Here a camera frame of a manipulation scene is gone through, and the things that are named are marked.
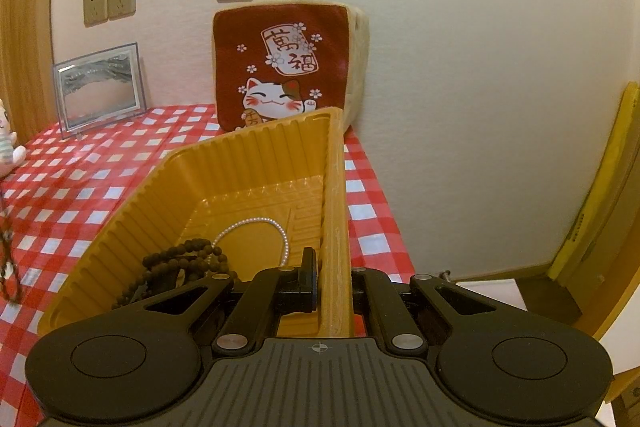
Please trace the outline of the white cat plush toy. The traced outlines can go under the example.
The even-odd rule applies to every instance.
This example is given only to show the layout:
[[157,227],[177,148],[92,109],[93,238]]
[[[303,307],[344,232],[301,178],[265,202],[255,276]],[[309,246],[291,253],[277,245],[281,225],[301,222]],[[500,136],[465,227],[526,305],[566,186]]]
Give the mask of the white cat plush toy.
[[9,115],[0,101],[0,178],[3,179],[26,159],[27,150],[17,144],[17,134],[11,129]]

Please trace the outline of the red lucky cat cushion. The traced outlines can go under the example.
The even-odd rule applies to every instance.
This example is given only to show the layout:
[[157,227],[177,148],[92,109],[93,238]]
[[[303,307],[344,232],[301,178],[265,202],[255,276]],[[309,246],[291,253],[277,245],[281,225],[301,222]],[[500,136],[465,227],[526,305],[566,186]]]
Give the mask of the red lucky cat cushion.
[[352,125],[363,99],[370,28],[343,3],[276,1],[213,18],[215,104],[220,127],[255,124],[337,107]]

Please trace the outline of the beige wall socket middle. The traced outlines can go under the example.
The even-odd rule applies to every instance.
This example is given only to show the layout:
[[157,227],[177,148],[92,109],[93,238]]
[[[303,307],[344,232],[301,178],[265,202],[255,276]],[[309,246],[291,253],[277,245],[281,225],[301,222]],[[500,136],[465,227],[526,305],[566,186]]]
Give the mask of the beige wall socket middle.
[[136,0],[107,0],[107,16],[110,20],[134,15]]

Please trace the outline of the yellow board by door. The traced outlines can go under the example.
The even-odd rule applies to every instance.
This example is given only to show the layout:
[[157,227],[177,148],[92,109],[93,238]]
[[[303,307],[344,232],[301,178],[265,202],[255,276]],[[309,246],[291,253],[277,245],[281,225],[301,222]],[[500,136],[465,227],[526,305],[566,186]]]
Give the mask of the yellow board by door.
[[631,81],[623,92],[608,143],[578,215],[556,254],[547,275],[562,280],[582,259],[601,231],[624,187],[639,150],[639,83]]

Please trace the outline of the beige wall socket left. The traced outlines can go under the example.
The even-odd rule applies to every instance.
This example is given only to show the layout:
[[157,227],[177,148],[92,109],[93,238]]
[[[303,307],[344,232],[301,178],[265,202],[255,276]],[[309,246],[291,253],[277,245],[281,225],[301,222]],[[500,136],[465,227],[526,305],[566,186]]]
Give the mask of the beige wall socket left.
[[82,10],[86,27],[96,26],[108,20],[107,0],[82,0]]

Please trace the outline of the red white checkered tablecloth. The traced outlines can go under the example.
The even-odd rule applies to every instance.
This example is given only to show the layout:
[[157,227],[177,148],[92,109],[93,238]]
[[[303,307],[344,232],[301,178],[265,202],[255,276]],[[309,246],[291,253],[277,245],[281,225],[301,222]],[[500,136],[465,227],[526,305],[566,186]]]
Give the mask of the red white checkered tablecloth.
[[24,164],[2,182],[23,287],[20,303],[1,303],[2,425],[40,422],[24,363],[40,317],[103,223],[171,150],[219,132],[215,106],[176,105],[80,139],[51,126],[27,143]]

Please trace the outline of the yellow plastic tray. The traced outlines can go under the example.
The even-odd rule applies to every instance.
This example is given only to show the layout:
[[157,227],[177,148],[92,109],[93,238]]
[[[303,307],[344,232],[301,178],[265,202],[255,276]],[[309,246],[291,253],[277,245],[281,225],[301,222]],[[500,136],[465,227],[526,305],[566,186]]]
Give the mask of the yellow plastic tray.
[[149,254],[187,239],[218,239],[243,281],[300,265],[312,247],[319,303],[283,317],[282,336],[352,335],[350,251],[341,109],[229,132],[170,153],[112,214],[44,311],[46,335],[114,305]]

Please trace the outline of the wooden door frame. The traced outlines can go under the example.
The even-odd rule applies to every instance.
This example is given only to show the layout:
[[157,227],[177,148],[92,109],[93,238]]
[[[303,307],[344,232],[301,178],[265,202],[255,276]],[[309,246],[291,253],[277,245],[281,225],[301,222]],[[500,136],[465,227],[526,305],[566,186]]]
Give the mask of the wooden door frame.
[[1,98],[23,141],[56,121],[51,0],[1,0]]

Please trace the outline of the glass sand art frame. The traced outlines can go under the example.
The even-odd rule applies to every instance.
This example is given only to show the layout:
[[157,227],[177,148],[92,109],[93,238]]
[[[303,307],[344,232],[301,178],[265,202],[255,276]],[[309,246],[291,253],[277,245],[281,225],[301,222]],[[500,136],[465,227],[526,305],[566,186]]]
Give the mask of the glass sand art frame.
[[55,64],[52,80],[64,138],[140,116],[148,109],[136,42]]

